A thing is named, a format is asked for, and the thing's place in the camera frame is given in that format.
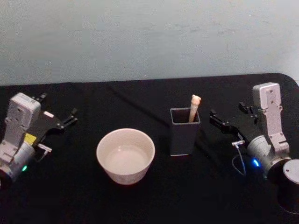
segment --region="wire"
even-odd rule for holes
[[[243,157],[242,157],[242,154],[240,152],[240,149],[239,147],[236,145],[235,148],[238,150],[238,155],[235,155],[234,158],[232,159],[232,165],[233,167],[235,168],[236,171],[238,171],[239,174],[241,174],[242,176],[246,176],[246,169],[245,169],[245,164],[244,164],[244,161],[243,161]],[[235,159],[240,157],[241,159],[241,163],[242,163],[242,167],[243,167],[243,173],[235,166]]]

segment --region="black tablecloth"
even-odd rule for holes
[[[299,158],[299,87],[282,74],[0,87],[2,127],[18,92],[48,93],[43,109],[61,119],[79,109],[75,126],[44,141],[53,153],[0,192],[0,223],[297,224],[259,168],[247,161],[246,177],[232,168],[236,137],[209,124],[210,109],[230,117],[239,101],[253,103],[254,85],[266,82],[281,85],[283,131],[291,156]],[[169,109],[189,107],[192,94],[202,97],[198,147],[170,157]],[[145,132],[156,146],[148,173],[132,186],[114,183],[96,159],[100,139],[124,127]]]

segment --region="white bowl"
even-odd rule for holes
[[[97,159],[112,180],[130,185],[140,181],[155,156],[155,145],[145,133],[132,128],[112,131],[97,147]]]

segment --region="yellow label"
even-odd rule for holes
[[[26,133],[26,135],[25,135],[25,141],[26,141],[28,144],[33,145],[33,143],[34,143],[35,140],[36,140],[36,137],[35,137],[35,136]]]

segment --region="blue light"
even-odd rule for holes
[[[256,159],[253,159],[253,164],[256,166],[256,167],[259,167],[260,166],[260,163],[256,160]]]

